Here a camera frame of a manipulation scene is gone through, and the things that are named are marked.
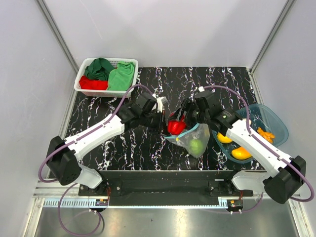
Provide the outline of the red fake bell pepper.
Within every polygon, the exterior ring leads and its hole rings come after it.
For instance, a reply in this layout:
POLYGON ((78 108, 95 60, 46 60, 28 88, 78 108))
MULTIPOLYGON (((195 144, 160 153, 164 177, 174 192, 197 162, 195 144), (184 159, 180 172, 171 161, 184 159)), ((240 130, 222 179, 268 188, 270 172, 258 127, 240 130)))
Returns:
POLYGON ((174 114, 172 112, 168 118, 168 125, 167 125, 167 131, 171 135, 179 135, 181 134, 184 129, 186 128, 186 124, 184 123, 184 115, 182 115, 181 119, 179 121, 170 120, 170 117, 174 114))

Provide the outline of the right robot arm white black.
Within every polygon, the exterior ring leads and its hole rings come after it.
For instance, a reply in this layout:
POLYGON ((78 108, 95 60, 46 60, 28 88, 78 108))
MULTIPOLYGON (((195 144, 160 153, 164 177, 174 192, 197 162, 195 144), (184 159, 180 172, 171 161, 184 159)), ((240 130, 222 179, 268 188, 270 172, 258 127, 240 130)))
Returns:
POLYGON ((245 148, 265 169, 264 173, 238 171, 224 183, 228 195, 241 190, 265 192, 272 200, 284 204, 307 183, 306 161, 282 152, 260 136, 232 109, 223 109, 209 90, 198 93, 193 100, 185 99, 169 116, 170 121, 183 121, 186 125, 207 124, 245 148))

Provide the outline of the clear zip top bag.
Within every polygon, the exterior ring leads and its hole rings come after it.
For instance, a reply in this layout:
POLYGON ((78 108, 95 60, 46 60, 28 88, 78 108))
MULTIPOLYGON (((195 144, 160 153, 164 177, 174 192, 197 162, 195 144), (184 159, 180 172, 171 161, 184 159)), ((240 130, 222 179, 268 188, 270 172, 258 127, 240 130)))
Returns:
POLYGON ((188 153, 189 153, 189 143, 191 140, 193 139, 201 140, 204 144, 205 151, 206 151, 209 138, 210 138, 210 131, 209 131, 208 125, 200 124, 200 123, 197 123, 193 128, 191 128, 190 130, 186 130, 179 135, 165 136, 165 139, 167 141, 179 147, 185 148, 188 153))

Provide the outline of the yellow fake lemon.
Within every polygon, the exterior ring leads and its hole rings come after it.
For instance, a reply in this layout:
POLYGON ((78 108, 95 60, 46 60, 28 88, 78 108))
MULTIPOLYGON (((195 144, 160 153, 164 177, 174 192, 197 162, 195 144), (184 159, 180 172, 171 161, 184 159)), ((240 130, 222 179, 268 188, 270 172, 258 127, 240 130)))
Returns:
POLYGON ((227 136, 222 135, 221 133, 217 134, 217 139, 222 144, 229 144, 232 143, 232 139, 228 138, 227 136))

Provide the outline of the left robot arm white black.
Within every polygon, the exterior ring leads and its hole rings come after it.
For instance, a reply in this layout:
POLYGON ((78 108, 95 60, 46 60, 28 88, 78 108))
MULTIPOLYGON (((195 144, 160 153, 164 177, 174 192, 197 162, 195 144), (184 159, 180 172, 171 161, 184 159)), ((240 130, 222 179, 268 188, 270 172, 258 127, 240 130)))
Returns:
POLYGON ((102 195, 107 188, 106 178, 80 160, 102 143, 140 125, 161 133, 166 128, 166 102, 165 97, 143 93, 134 102, 120 103, 112 114, 81 133, 65 139, 53 138, 46 165, 60 185, 77 183, 89 187, 97 196, 102 195))

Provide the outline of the green fake vegetable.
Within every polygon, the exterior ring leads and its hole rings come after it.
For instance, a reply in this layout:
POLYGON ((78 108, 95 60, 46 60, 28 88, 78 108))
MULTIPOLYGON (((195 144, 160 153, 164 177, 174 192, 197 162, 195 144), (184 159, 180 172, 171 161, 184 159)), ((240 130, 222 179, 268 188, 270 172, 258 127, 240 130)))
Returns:
POLYGON ((193 139, 189 143, 189 153, 198 158, 200 157, 205 151, 204 144, 201 140, 199 139, 193 139))

